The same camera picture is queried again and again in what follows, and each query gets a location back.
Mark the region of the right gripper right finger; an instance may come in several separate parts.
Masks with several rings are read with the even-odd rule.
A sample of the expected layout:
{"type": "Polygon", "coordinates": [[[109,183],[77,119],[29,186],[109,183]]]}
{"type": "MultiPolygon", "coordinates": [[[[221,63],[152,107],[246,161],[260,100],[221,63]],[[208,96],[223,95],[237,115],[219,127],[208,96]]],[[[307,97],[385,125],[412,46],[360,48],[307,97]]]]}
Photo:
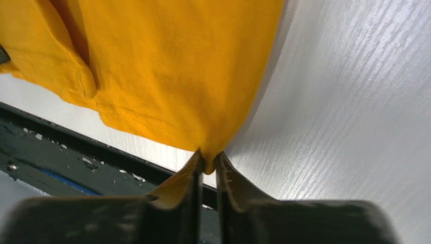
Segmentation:
{"type": "Polygon", "coordinates": [[[399,243],[387,215],[362,200],[278,200],[214,160],[222,243],[399,243]]]}

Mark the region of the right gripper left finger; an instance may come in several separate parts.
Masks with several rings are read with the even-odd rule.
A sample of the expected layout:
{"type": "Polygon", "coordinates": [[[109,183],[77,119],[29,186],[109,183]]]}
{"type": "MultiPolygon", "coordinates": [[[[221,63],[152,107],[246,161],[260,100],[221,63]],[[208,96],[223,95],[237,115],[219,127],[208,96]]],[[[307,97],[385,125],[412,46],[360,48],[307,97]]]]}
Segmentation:
{"type": "Polygon", "coordinates": [[[23,200],[10,212],[1,243],[198,243],[203,168],[198,150],[145,195],[23,200]]]}

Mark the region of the orange t-shirt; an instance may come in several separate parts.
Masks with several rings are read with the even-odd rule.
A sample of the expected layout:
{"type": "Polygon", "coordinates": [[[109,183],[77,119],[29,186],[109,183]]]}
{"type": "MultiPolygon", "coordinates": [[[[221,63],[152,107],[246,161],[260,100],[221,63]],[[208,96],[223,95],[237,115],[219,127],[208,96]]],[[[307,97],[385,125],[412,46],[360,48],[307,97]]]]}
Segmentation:
{"type": "Polygon", "coordinates": [[[1,72],[184,150],[205,173],[244,123],[283,1],[1,1],[1,72]]]}

